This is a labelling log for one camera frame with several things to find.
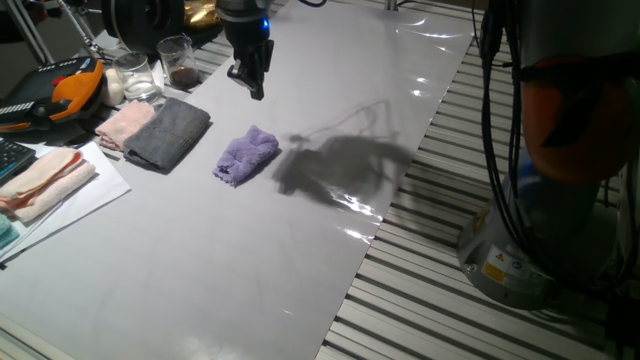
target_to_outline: keyboard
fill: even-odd
[[[13,179],[35,160],[35,150],[0,139],[0,186]]]

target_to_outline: folded towel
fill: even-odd
[[[81,161],[82,153],[79,150],[55,149],[0,188],[0,201],[6,202],[31,196],[51,181],[73,171]]]
[[[11,220],[9,220],[8,217],[0,214],[0,234],[9,230],[10,227],[11,227]]]
[[[0,250],[11,244],[20,234],[12,225],[9,219],[0,214]]]
[[[205,132],[210,118],[206,111],[170,98],[153,120],[124,141],[124,157],[168,173]]]
[[[155,115],[153,106],[132,101],[124,109],[96,128],[100,145],[116,151],[124,151],[124,141],[135,134]]]
[[[96,173],[96,167],[83,160],[71,173],[38,191],[27,204],[11,209],[22,222],[29,222],[61,202],[67,195],[84,185]]]
[[[238,186],[263,161],[278,150],[278,140],[257,126],[247,134],[231,141],[213,169],[213,175],[231,186]]]

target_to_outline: white paper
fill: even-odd
[[[42,144],[23,145],[36,150],[38,157],[55,149]],[[20,237],[0,251],[0,261],[36,244],[49,234],[71,225],[131,190],[129,184],[120,176],[98,145],[90,142],[80,148],[80,151],[84,159],[96,167],[96,176],[28,226],[20,221],[14,221],[13,226],[20,233]]]

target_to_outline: purple cloth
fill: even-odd
[[[213,175],[235,187],[249,176],[263,161],[278,151],[278,140],[257,126],[251,126],[247,134],[233,139],[213,169]]]

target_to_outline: orange object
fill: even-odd
[[[541,63],[576,62],[564,58]],[[566,99],[548,79],[523,83],[524,137],[536,170],[554,180],[587,184],[616,175],[637,151],[640,133],[623,82],[605,83],[587,129],[572,145],[543,148]]]
[[[22,123],[22,124],[8,125],[8,126],[0,126],[0,132],[25,130],[25,129],[28,129],[29,126],[31,126],[31,123]]]
[[[64,119],[80,111],[100,83],[103,68],[104,65],[102,61],[98,60],[96,68],[92,73],[72,75],[62,80],[53,91],[51,102],[56,103],[66,99],[71,100],[71,103],[67,107],[67,110],[51,115],[51,120]]]

